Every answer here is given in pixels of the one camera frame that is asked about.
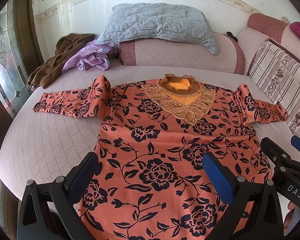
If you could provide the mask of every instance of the black flower print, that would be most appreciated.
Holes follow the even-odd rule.
[[[202,157],[209,151],[208,145],[202,143],[193,143],[190,148],[183,150],[183,158],[191,162],[195,170],[202,169]]]
[[[139,112],[146,112],[147,114],[156,114],[162,111],[162,108],[154,103],[151,99],[142,99],[141,105],[139,105],[137,109]]]
[[[108,193],[99,186],[97,179],[92,179],[84,192],[83,206],[89,210],[94,210],[98,204],[108,202]]]
[[[163,163],[162,160],[155,158],[149,160],[147,168],[139,175],[144,184],[150,184],[156,191],[167,189],[170,183],[177,178],[177,173],[173,171],[171,163]]]
[[[141,85],[145,85],[147,82],[145,80],[143,81],[138,81],[138,82],[133,82],[133,83],[129,83],[127,84],[127,87],[137,87],[137,88],[141,88]]]
[[[82,118],[89,111],[90,103],[81,106],[78,111],[75,113],[77,118]]]
[[[136,142],[142,142],[147,138],[156,139],[160,133],[160,130],[153,129],[153,126],[148,126],[147,128],[130,128],[130,130],[132,130],[131,137]]]
[[[249,135],[249,140],[256,135],[256,130],[252,127],[243,125],[241,128],[241,135]]]
[[[232,113],[240,112],[239,107],[234,103],[234,101],[230,101],[230,102],[228,103],[228,105],[229,105],[230,111],[231,111]]]
[[[50,113],[53,113],[53,114],[61,114],[61,108],[63,107],[62,104],[58,104],[58,105],[54,105],[51,107],[50,109]]]
[[[86,100],[88,98],[90,90],[91,90],[91,87],[88,87],[86,89],[82,89],[80,91],[80,93],[78,94],[77,98],[80,98],[81,100]]]
[[[270,119],[269,111],[266,108],[258,107],[258,112],[259,112],[259,115],[261,116],[261,118]]]
[[[266,155],[262,151],[259,151],[259,154],[260,154],[260,159],[259,159],[260,165],[266,167],[268,164],[268,159]]]
[[[244,103],[247,105],[248,111],[253,111],[257,107],[256,102],[250,93],[244,98]]]
[[[217,214],[215,204],[207,204],[206,206],[196,206],[191,214],[184,215],[181,218],[180,226],[189,229],[195,237],[204,236],[207,228],[216,225]]]
[[[43,100],[42,102],[38,102],[34,105],[33,111],[38,112],[41,108],[46,107],[47,101]]]
[[[193,127],[193,131],[201,135],[212,135],[217,127],[213,123],[208,123],[205,118],[201,118]]]

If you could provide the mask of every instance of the black object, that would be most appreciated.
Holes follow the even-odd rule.
[[[236,37],[233,36],[232,32],[227,32],[227,35],[228,35],[230,38],[234,39],[235,42],[238,43],[238,39],[237,39]]]
[[[29,180],[19,213],[18,240],[94,240],[73,204],[82,198],[97,167],[97,155],[89,152],[66,177],[39,185]],[[59,216],[50,211],[47,202],[55,204]]]

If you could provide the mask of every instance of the bed sheet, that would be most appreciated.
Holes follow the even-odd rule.
[[[270,102],[248,76],[211,70],[162,66],[112,66],[107,71],[73,68],[62,74],[52,85],[39,87],[21,108],[10,126],[0,150],[0,178],[19,199],[28,179],[38,184],[65,176],[95,147],[100,121],[97,117],[71,118],[49,113],[35,113],[33,106],[44,92],[87,88],[99,75],[105,75],[111,86],[140,80],[162,78],[166,73],[191,75],[197,81],[231,90],[241,83],[248,85],[255,99]],[[270,137],[291,157],[300,161],[300,153],[290,145],[292,136],[285,122],[253,124],[258,138]]]

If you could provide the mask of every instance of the purple garment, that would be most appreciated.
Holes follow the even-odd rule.
[[[107,55],[112,55],[114,43],[104,45],[96,44],[97,40],[87,43],[83,49],[71,57],[63,66],[62,73],[70,68],[77,67],[79,70],[88,70],[93,66],[97,66],[102,70],[110,67],[110,61]]]

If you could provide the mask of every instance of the gray pillowcase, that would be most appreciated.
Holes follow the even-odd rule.
[[[112,8],[98,44],[159,38],[198,44],[211,54],[219,53],[211,27],[196,8],[166,3],[122,3]]]

